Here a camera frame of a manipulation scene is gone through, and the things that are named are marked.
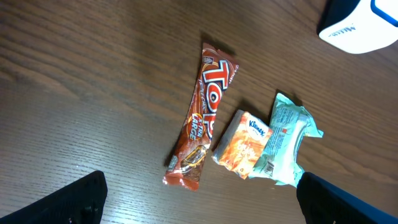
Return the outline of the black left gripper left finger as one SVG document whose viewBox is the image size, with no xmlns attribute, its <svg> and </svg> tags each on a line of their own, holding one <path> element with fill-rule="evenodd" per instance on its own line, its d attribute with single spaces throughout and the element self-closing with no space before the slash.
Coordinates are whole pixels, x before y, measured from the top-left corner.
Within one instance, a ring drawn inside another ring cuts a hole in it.
<svg viewBox="0 0 398 224">
<path fill-rule="evenodd" d="M 1 218 L 1 223 L 47 224 L 101 222 L 108 188 L 96 170 L 56 192 Z"/>
</svg>

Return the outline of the red Top chocolate bar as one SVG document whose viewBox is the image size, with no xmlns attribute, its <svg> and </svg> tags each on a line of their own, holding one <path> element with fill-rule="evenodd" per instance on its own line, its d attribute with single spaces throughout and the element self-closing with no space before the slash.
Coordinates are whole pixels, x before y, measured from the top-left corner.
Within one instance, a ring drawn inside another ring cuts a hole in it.
<svg viewBox="0 0 398 224">
<path fill-rule="evenodd" d="M 165 185 L 198 190 L 205 158 L 211 146 L 216 112 L 238 68 L 232 55 L 208 43 L 203 44 L 192 100 L 162 179 Z"/>
</svg>

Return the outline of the orange tissue pack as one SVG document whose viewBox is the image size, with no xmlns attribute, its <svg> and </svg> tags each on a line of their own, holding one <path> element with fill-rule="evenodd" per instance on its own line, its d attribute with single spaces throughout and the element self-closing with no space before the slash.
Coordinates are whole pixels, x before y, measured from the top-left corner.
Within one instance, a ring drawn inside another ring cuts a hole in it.
<svg viewBox="0 0 398 224">
<path fill-rule="evenodd" d="M 263 121 L 247 111 L 237 110 L 213 151 L 212 159 L 246 179 L 271 136 L 271 128 Z"/>
</svg>

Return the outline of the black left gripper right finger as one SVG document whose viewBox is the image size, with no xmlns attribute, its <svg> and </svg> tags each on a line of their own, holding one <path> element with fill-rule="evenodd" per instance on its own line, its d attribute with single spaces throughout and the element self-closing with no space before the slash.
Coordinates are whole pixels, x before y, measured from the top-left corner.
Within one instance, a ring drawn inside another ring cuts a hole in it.
<svg viewBox="0 0 398 224">
<path fill-rule="evenodd" d="M 311 172 L 297 184 L 297 200 L 307 224 L 397 223 L 397 218 Z"/>
</svg>

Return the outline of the teal snack wrapper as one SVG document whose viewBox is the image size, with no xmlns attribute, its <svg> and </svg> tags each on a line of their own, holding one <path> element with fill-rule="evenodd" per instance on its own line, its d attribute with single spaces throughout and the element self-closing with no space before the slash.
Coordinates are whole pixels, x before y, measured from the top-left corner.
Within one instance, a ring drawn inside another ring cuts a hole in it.
<svg viewBox="0 0 398 224">
<path fill-rule="evenodd" d="M 272 136 L 257 160 L 249 178 L 272 179 L 277 185 L 297 186 L 304 169 L 297 164 L 303 138 L 322 138 L 313 116 L 285 95 L 276 94 L 270 128 Z"/>
</svg>

